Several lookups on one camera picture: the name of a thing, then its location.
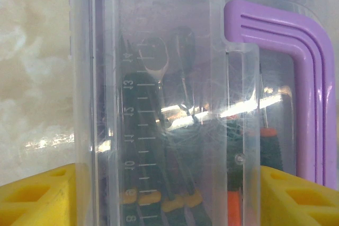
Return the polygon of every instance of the transparent plastic case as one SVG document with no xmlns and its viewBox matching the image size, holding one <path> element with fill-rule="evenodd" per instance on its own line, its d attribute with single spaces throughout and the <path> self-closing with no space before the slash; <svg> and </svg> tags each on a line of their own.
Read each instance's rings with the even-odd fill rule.
<svg viewBox="0 0 339 226">
<path fill-rule="evenodd" d="M 79 225 L 259 225 L 259 50 L 224 0 L 71 6 Z"/>
<path fill-rule="evenodd" d="M 79 225 L 260 225 L 260 164 L 335 188 L 338 3 L 71 0 Z"/>
</svg>

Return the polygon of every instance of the yellow plastic block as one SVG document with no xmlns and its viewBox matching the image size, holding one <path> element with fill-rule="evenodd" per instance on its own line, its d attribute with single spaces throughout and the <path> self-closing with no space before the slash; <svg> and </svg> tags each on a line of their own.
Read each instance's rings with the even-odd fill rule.
<svg viewBox="0 0 339 226">
<path fill-rule="evenodd" d="M 0 226 L 75 226 L 75 164 L 0 187 Z"/>
<path fill-rule="evenodd" d="M 338 226 L 339 192 L 261 167 L 261 226 Z"/>
</svg>

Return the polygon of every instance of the screwdriver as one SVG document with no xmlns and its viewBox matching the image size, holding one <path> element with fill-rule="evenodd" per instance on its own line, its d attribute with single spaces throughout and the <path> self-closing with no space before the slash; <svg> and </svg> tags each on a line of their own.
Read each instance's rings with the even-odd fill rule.
<svg viewBox="0 0 339 226">
<path fill-rule="evenodd" d="M 124 42 L 121 43 L 123 59 L 126 60 L 127 68 L 125 68 L 125 73 L 127 73 L 123 78 L 123 124 L 125 129 L 123 149 L 124 155 L 131 153 L 132 149 L 138 151 L 138 155 L 131 157 L 129 160 L 123 161 L 124 169 L 124 186 L 125 189 L 127 186 L 131 186 L 131 182 L 136 181 L 136 177 L 131 177 L 132 172 L 139 171 L 139 188 L 128 189 L 125 191 L 125 194 L 128 196 L 133 196 L 133 199 L 128 200 L 128 204 L 123 205 L 123 218 L 125 225 L 139 225 L 139 219 L 142 219 L 145 226 L 161 226 L 161 210 L 160 210 L 160 201 L 161 193 L 154 188 L 150 182 L 150 176 L 154 176 L 154 166 L 153 161 L 147 161 L 147 157 L 143 156 L 141 151 L 146 151 L 145 142 L 140 137 L 145 137 L 144 130 L 139 126 L 139 123 L 142 121 L 141 113 L 139 113 L 140 102 L 137 99 L 138 95 L 145 93 L 145 87 L 137 86 L 139 84 L 150 83 L 150 79 L 145 76 L 138 74 L 138 70 L 141 69 L 140 64 L 138 63 L 138 54 L 133 51 L 131 44 L 127 41 L 127 48 L 124 45 Z M 141 217 L 138 216 L 137 203 L 140 207 Z"/>
<path fill-rule="evenodd" d="M 170 123 L 164 121 L 163 115 L 161 114 L 161 109 L 164 107 L 164 97 L 163 97 L 163 84 L 162 79 L 168 68 L 168 52 L 164 41 L 161 38 L 148 38 L 142 42 L 142 47 L 139 50 L 140 58 L 142 59 L 146 71 L 152 76 L 157 86 L 154 87 L 155 90 L 148 90 L 149 98 L 158 98 L 160 102 L 156 100 L 153 101 L 152 109 L 155 110 L 155 117 L 159 117 L 160 124 L 162 127 L 168 126 Z M 148 123 L 156 123 L 154 115 L 149 115 Z M 151 150 L 159 167 L 162 178 L 165 183 L 167 198 L 162 203 L 162 210 L 165 212 L 168 223 L 170 226 L 186 226 L 186 218 L 184 213 L 184 199 L 178 194 L 174 194 L 170 181 L 167 174 L 166 166 L 166 157 L 165 157 L 165 148 L 164 143 L 162 142 L 153 142 Z"/>
<path fill-rule="evenodd" d="M 230 109 L 229 53 L 225 55 L 227 108 Z M 228 226 L 241 226 L 241 186 L 243 166 L 237 163 L 237 156 L 243 152 L 243 136 L 239 115 L 226 117 L 227 131 L 227 221 Z"/>
<path fill-rule="evenodd" d="M 189 99 L 188 86 L 186 81 L 188 79 L 187 73 L 192 69 L 194 59 L 195 59 L 195 39 L 192 30 L 188 27 L 181 26 L 173 31 L 170 41 L 168 42 L 168 48 L 171 50 L 171 57 L 174 58 L 175 63 L 178 64 L 178 70 L 181 77 L 182 88 L 184 91 L 184 101 L 186 106 L 187 116 L 191 116 L 194 120 L 194 123 L 197 124 L 198 120 L 193 115 L 191 115 L 189 109 L 191 108 L 191 102 Z M 190 208 L 196 226 L 209 226 L 212 225 L 211 219 L 207 215 L 205 208 L 202 204 L 203 199 L 201 193 L 198 189 L 194 187 L 194 178 L 191 174 L 190 169 L 183 163 L 182 157 L 176 148 L 177 143 L 181 143 L 180 134 L 178 135 L 167 135 L 166 139 L 169 143 L 169 146 L 172 148 L 172 152 L 177 161 L 179 172 L 183 178 L 185 188 L 188 192 L 188 195 L 184 197 L 186 205 Z"/>
<path fill-rule="evenodd" d="M 260 80 L 262 99 L 265 99 L 261 65 Z M 264 127 L 260 129 L 260 164 L 283 171 L 282 157 L 276 129 L 269 128 L 266 107 L 263 108 Z"/>
<path fill-rule="evenodd" d="M 181 84 L 177 89 L 180 91 L 179 94 L 181 96 L 179 98 L 181 100 L 177 104 L 193 120 L 193 125 L 181 129 L 180 132 L 177 131 L 177 135 L 180 135 L 182 140 L 184 140 L 179 152 L 183 163 L 187 165 L 193 178 L 196 180 L 202 174 L 202 167 L 198 165 L 199 160 L 197 158 L 202 158 L 203 141 L 200 135 L 201 123 L 194 116 L 195 108 L 192 107 L 194 104 L 193 89 L 190 86 L 189 73 L 193 70 L 196 55 L 193 31 L 187 26 L 179 26 L 172 30 L 172 35 L 167 42 L 167 48 L 171 69 L 175 70 L 172 80 L 176 82 L 175 84 Z"/>
</svg>

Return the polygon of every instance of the printed number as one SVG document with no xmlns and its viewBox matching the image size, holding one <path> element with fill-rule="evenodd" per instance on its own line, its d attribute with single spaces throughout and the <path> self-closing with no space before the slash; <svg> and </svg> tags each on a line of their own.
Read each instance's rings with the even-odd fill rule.
<svg viewBox="0 0 339 226">
<path fill-rule="evenodd" d="M 133 116 L 133 112 L 134 111 L 134 108 L 133 107 L 129 107 L 129 108 L 123 108 L 123 114 L 125 115 L 125 116 Z"/>
<path fill-rule="evenodd" d="M 129 139 L 125 139 L 125 142 L 131 142 L 131 143 L 133 143 L 133 142 L 134 142 L 133 137 L 134 137 L 133 134 L 125 135 L 125 138 L 129 138 Z"/>
<path fill-rule="evenodd" d="M 135 164 L 134 161 L 125 161 L 125 169 L 131 169 L 131 170 L 134 170 L 135 167 L 133 167 L 133 165 Z"/>
<path fill-rule="evenodd" d="M 126 190 L 125 193 L 126 193 L 127 196 L 133 196 L 133 195 L 136 194 L 136 190 L 134 190 L 134 189 L 129 189 L 129 190 Z"/>
<path fill-rule="evenodd" d="M 130 53 L 124 53 L 123 54 L 123 57 L 124 57 L 124 59 L 122 60 L 122 61 L 127 61 L 127 62 L 132 62 L 133 60 L 132 59 L 130 59 L 130 57 L 132 57 L 133 56 L 133 54 L 130 54 Z"/>
<path fill-rule="evenodd" d="M 127 215 L 126 221 L 127 222 L 135 222 L 137 220 L 137 217 L 135 215 Z"/>
<path fill-rule="evenodd" d="M 133 85 L 133 80 L 124 80 L 123 84 L 125 85 L 123 88 L 125 88 L 125 89 L 133 89 L 133 86 L 127 86 L 127 85 Z"/>
</svg>

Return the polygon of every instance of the white marble surface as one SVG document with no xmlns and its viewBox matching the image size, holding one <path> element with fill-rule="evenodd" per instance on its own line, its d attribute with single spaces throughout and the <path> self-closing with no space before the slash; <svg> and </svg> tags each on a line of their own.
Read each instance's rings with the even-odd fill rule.
<svg viewBox="0 0 339 226">
<path fill-rule="evenodd" d="M 72 72 L 68 0 L 0 0 L 0 185 L 75 161 Z"/>
</svg>

